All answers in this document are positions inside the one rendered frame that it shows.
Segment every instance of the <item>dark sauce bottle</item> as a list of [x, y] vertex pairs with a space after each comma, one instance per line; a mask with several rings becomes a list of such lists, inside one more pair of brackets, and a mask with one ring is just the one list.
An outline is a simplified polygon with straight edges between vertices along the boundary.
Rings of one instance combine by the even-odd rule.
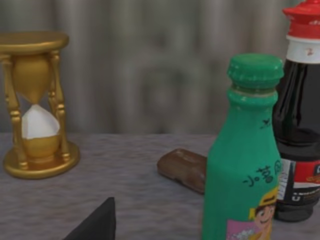
[[320, 0], [283, 10], [291, 25], [273, 131], [282, 158], [275, 218], [300, 222], [320, 198]]

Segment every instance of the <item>soy sauce bottle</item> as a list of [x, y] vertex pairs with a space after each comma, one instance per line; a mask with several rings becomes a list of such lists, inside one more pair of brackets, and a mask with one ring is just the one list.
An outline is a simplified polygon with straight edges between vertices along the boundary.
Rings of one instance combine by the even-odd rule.
[[282, 169], [272, 111], [283, 63], [240, 54], [227, 73], [230, 107], [207, 157], [202, 240], [270, 240]]
[[291, 21], [273, 130], [282, 158], [275, 218], [300, 222], [320, 198], [320, 0], [285, 8]]

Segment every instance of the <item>table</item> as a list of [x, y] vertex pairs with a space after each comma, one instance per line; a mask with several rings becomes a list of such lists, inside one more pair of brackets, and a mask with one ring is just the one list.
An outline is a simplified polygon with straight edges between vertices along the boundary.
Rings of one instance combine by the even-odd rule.
[[[69, 134], [81, 151], [69, 172], [22, 180], [0, 168], [0, 239], [61, 240], [108, 197], [115, 197], [117, 240], [197, 240], [203, 196], [157, 174], [175, 148], [206, 155], [212, 135]], [[12, 146], [0, 134], [0, 158]], [[319, 240], [320, 205], [300, 223], [275, 222], [272, 240]]]

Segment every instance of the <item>blurred background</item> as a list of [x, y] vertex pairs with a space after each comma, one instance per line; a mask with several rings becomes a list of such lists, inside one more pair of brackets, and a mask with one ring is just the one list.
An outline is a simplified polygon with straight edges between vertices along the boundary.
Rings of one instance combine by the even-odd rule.
[[[61, 53], [68, 132], [214, 134], [228, 110], [230, 57], [284, 59], [282, 8], [300, 2], [0, 0], [0, 32], [70, 36]], [[1, 72], [0, 132], [10, 132], [3, 92]]]

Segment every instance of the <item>yellow hat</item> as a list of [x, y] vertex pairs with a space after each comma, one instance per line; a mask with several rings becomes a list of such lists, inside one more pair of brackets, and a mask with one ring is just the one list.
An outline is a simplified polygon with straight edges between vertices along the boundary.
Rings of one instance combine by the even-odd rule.
[[[271, 191], [267, 192], [260, 200], [258, 207], [263, 207], [267, 205], [274, 204], [277, 201], [278, 187], [275, 187]], [[256, 217], [256, 208], [250, 208], [249, 211], [249, 220], [252, 220]]]

